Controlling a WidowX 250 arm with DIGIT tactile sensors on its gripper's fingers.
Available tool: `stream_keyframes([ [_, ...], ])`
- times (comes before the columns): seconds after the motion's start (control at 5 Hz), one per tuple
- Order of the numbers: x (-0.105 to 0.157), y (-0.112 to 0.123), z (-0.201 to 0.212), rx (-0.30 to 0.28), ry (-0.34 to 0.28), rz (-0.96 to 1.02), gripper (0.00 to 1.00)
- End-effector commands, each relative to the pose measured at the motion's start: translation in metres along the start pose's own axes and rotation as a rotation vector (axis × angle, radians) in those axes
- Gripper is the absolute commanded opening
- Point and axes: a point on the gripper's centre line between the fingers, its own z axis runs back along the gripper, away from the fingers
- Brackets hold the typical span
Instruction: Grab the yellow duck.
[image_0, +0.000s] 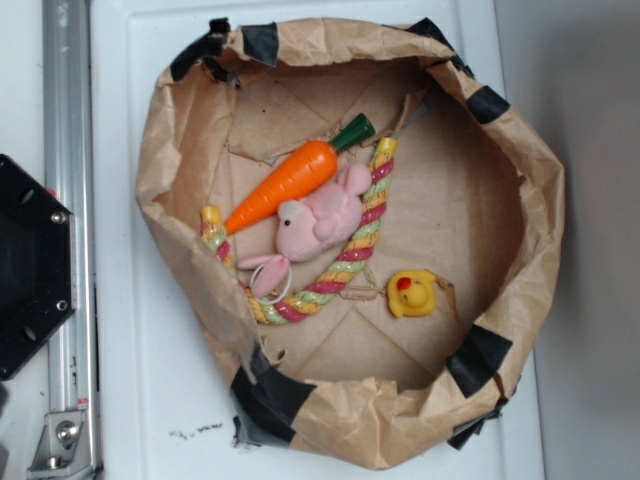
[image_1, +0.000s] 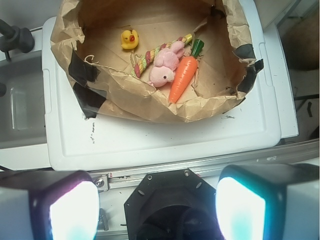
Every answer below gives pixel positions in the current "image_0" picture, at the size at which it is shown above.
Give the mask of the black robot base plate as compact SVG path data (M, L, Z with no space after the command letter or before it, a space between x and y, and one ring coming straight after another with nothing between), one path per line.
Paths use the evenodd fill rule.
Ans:
M1 156L1 379L8 381L75 311L73 214Z

